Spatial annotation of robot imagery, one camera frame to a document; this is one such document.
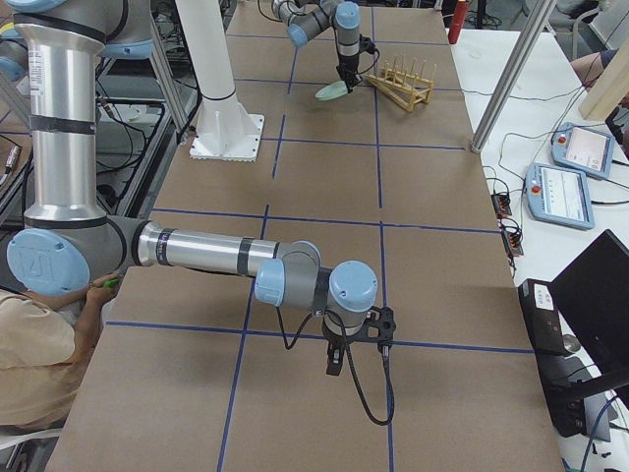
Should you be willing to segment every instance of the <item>white pillar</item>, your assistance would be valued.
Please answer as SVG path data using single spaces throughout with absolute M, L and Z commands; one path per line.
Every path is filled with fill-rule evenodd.
M 264 117 L 250 115 L 236 96 L 218 0 L 176 0 L 203 103 L 190 155 L 254 161 Z

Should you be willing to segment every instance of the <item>beige shirt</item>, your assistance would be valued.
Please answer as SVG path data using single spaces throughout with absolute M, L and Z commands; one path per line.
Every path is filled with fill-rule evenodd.
M 87 362 L 58 364 L 74 349 L 58 313 L 0 290 L 0 425 L 45 429 L 68 416 Z

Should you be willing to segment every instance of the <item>black device box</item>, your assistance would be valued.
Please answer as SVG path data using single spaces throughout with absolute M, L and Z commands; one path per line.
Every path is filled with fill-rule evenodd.
M 548 282 L 526 279 L 518 288 L 520 307 L 531 345 L 538 354 L 565 356 L 559 313 L 549 298 Z

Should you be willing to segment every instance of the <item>person's hand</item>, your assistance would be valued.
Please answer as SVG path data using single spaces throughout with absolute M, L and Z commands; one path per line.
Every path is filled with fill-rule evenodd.
M 102 287 L 103 284 L 107 280 L 113 280 L 114 278 L 120 278 L 121 276 L 117 273 L 108 273 L 107 275 L 103 275 L 102 277 L 98 277 L 94 282 L 91 283 L 91 287 Z
M 113 300 L 116 296 L 116 291 L 113 288 L 91 287 L 87 291 L 87 302 L 96 305 L 98 308 Z

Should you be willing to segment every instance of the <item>black monitor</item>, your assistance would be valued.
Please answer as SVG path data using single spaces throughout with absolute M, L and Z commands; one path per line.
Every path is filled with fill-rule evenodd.
M 614 388 L 629 408 L 629 250 L 605 230 L 548 286 L 559 312 L 601 371 L 555 400 Z

